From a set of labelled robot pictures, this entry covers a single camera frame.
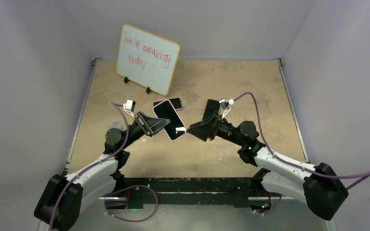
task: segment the white wall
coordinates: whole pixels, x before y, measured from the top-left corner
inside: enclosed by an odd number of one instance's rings
[[[90,56],[60,0],[0,0],[0,231],[36,230],[34,208],[61,173]]]
[[[370,170],[370,0],[317,0],[284,70],[310,160],[341,175]],[[370,178],[334,220],[370,230]]]
[[[116,58],[123,23],[181,45],[180,58],[280,58],[315,0],[64,0],[95,57]]]

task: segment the pink smartphone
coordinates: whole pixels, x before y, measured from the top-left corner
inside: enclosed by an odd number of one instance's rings
[[[158,103],[152,110],[156,117],[169,119],[171,121],[164,129],[172,141],[185,135],[186,127],[169,100]]]

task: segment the black stand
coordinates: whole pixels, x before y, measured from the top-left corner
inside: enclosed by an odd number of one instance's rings
[[[124,83],[127,84],[128,81],[130,81],[127,77],[124,77]],[[146,90],[147,94],[149,94],[151,92],[151,88],[147,87],[147,90]]]

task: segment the black smartphone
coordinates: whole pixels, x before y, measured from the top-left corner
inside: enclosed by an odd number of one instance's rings
[[[152,110],[158,118],[169,119],[171,122],[164,127],[168,137],[174,141],[185,135],[186,127],[169,100],[164,100],[155,105]]]
[[[220,107],[221,107],[221,104],[219,103],[219,101],[209,99],[208,102],[206,103],[206,108],[205,108],[205,112],[203,113],[202,120],[207,119],[215,112],[218,113]]]
[[[182,105],[182,101],[181,101],[181,99],[180,98],[172,98],[172,99],[168,99],[171,103],[172,103],[172,105],[173,105],[173,107],[175,108],[175,110],[177,110],[177,111],[179,111],[179,110],[181,110],[184,106]],[[155,106],[155,105],[157,105],[158,103],[160,103],[160,102],[162,102],[162,101],[157,101],[157,102],[154,102],[153,103],[153,105]]]

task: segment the phone screen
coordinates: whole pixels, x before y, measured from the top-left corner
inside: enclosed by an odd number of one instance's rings
[[[169,99],[169,101],[172,103],[173,107],[176,109],[176,110],[180,110],[182,109],[182,101],[180,98],[173,98],[173,99]],[[154,102],[153,105],[157,105],[158,103],[160,103],[162,101],[157,101],[157,102]]]
[[[169,119],[171,121],[164,127],[171,140],[176,140],[186,133],[184,123],[169,100],[164,100],[160,104],[157,104],[153,108],[153,111],[158,118]]]

